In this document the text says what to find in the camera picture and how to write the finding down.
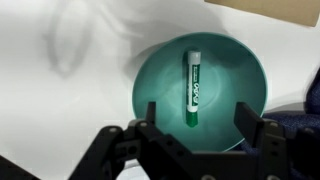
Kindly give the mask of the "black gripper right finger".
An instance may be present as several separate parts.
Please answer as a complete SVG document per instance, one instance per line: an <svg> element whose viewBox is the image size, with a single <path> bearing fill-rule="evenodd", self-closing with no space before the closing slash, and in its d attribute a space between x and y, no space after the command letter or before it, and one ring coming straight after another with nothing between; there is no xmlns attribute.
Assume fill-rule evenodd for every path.
<svg viewBox="0 0 320 180"><path fill-rule="evenodd" d="M258 180L291 180L291 168L309 180L320 180L317 127L287 131L280 122L263 119L244 102L236 103L234 124L248 144L258 149Z"/></svg>

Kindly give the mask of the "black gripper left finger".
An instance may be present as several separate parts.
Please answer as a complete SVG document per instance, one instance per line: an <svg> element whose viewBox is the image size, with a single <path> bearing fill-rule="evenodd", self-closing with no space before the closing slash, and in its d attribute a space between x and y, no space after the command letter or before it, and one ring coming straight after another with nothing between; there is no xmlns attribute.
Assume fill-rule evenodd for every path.
<svg viewBox="0 0 320 180"><path fill-rule="evenodd" d="M156 103L149 102L144 119L102 128L68 180L116 180L125 163L136 159L150 179L191 180L192 154L155 126Z"/></svg>

